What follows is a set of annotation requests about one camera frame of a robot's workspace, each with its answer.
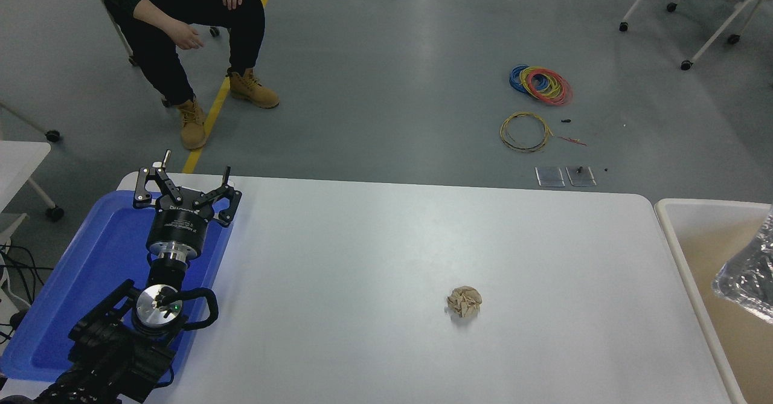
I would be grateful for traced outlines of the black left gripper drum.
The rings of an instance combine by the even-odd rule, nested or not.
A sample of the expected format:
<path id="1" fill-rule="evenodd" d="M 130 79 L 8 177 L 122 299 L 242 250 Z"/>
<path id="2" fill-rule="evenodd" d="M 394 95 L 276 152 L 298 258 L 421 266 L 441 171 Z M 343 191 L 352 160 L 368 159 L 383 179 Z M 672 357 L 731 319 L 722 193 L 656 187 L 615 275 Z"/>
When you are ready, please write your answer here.
<path id="1" fill-rule="evenodd" d="M 147 250 L 160 255 L 163 247 L 181 245 L 187 255 L 200 255 L 204 250 L 205 236 L 214 209 L 210 204 L 201 209 L 155 209 L 151 231 L 147 236 Z"/>

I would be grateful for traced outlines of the seated person's right hand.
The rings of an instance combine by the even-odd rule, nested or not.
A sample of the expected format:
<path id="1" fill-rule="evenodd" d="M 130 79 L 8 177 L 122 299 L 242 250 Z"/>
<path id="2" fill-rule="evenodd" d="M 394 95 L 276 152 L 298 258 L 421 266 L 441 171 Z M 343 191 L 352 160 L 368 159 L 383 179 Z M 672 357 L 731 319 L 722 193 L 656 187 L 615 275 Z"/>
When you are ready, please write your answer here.
<path id="1" fill-rule="evenodd" d="M 184 51 L 196 50 L 205 46 L 197 30 L 182 21 L 173 21 L 165 30 L 172 42 Z"/>

